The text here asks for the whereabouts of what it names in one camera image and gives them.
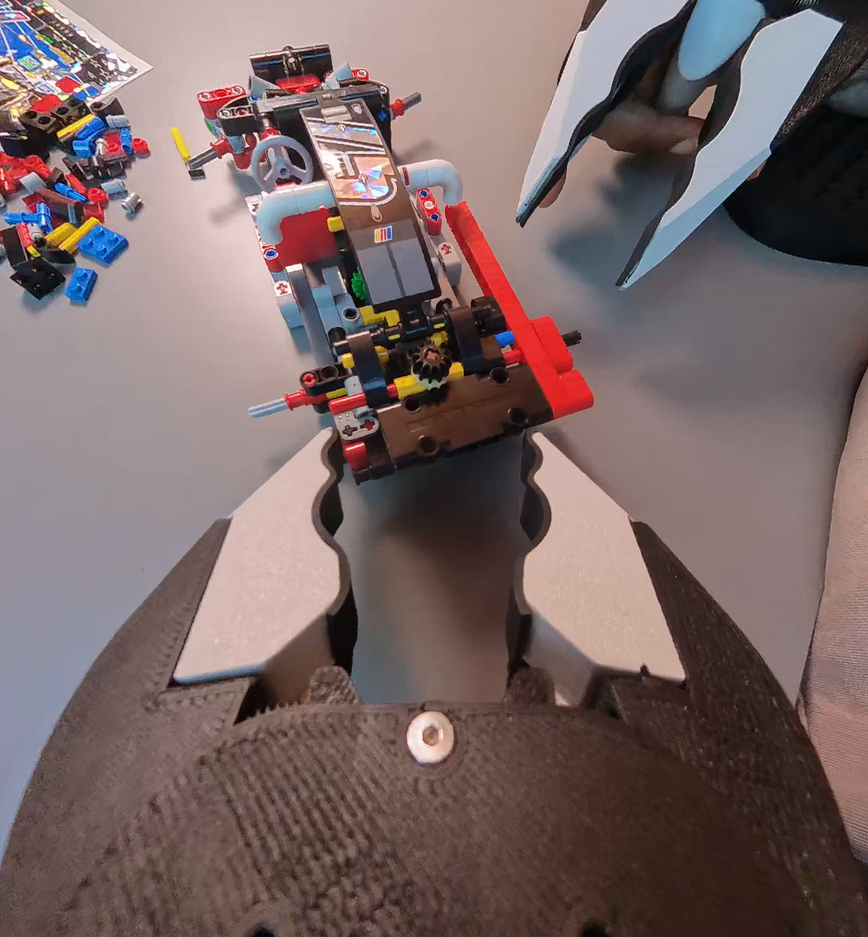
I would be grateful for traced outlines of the holographic sticker sheet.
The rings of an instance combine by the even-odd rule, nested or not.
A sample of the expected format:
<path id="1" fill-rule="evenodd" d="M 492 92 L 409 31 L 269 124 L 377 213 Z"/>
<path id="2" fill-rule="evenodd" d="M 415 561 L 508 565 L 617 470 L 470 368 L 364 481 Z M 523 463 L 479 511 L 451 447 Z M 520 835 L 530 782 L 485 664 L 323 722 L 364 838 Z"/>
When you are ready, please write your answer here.
<path id="1" fill-rule="evenodd" d="M 0 111 L 99 99 L 150 70 L 61 2 L 0 1 Z"/>

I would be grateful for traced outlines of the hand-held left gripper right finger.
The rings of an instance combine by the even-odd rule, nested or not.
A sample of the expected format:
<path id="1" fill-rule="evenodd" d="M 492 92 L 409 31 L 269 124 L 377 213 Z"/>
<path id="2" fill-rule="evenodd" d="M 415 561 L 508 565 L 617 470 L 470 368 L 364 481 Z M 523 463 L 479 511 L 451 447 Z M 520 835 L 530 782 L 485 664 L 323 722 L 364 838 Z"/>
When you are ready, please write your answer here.
<path id="1" fill-rule="evenodd" d="M 523 440 L 509 665 L 543 671 L 559 705 L 611 676 L 682 686 L 685 673 L 627 512 L 543 433 Z"/>

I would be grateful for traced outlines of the pile of mixed lego pieces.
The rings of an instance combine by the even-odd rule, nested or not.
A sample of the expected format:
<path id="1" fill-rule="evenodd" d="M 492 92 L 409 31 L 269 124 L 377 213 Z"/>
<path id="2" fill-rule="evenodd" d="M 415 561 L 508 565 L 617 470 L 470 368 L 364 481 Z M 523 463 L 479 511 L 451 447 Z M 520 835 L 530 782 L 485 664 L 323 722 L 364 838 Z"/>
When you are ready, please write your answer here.
<path id="1" fill-rule="evenodd" d="M 130 174 L 151 148 L 115 94 L 85 89 L 0 110 L 0 267 L 30 301 L 86 306 L 127 251 L 115 211 L 145 208 Z"/>

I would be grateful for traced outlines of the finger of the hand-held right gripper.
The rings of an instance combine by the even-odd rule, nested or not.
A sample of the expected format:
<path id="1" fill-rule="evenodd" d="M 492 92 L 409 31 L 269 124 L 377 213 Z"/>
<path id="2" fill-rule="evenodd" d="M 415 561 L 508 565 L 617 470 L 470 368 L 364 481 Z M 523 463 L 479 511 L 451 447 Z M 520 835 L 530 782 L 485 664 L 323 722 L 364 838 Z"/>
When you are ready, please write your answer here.
<path id="1" fill-rule="evenodd" d="M 565 56 L 522 182 L 516 222 L 524 227 L 565 174 L 583 142 L 677 41 L 693 2 L 590 2 Z"/>
<path id="2" fill-rule="evenodd" d="M 770 155 L 771 144 L 843 24 L 802 10 L 761 22 L 727 63 L 706 135 L 617 282 L 628 288 L 667 258 Z"/>

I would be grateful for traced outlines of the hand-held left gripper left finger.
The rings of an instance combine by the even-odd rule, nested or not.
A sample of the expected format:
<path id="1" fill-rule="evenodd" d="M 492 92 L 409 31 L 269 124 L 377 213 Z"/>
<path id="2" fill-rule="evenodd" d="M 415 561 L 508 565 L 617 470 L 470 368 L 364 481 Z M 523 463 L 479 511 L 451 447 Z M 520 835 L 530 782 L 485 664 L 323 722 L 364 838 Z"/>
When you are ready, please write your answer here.
<path id="1" fill-rule="evenodd" d="M 177 685 L 263 676 L 307 685 L 324 665 L 351 673 L 358 615 L 335 539 L 344 459 L 323 429 L 229 520 L 173 670 Z"/>

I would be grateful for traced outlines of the lego car chassis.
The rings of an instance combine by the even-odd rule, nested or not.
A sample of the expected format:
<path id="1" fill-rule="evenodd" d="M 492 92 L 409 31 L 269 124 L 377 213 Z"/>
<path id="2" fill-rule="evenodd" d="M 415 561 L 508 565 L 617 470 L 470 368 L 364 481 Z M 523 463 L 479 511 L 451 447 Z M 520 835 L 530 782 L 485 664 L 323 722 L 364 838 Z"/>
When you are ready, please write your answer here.
<path id="1" fill-rule="evenodd" d="M 264 262 L 313 364 L 248 415 L 326 415 L 357 483 L 590 409 L 579 332 L 523 309 L 454 164 L 400 162 L 394 121 L 421 103 L 326 44 L 259 53 L 246 83 L 197 94 L 213 139 L 181 155 L 246 170 Z"/>

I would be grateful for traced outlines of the person's right hand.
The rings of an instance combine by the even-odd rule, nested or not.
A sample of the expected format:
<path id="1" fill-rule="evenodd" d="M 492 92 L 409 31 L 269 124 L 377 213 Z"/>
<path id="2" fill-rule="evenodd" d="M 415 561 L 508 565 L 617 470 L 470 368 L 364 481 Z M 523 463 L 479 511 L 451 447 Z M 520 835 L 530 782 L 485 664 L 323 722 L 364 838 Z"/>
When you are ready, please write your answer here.
<path id="1" fill-rule="evenodd" d="M 611 150 L 631 155 L 686 156 L 698 149 L 703 119 L 656 111 L 638 98 L 624 100 L 593 132 Z"/>

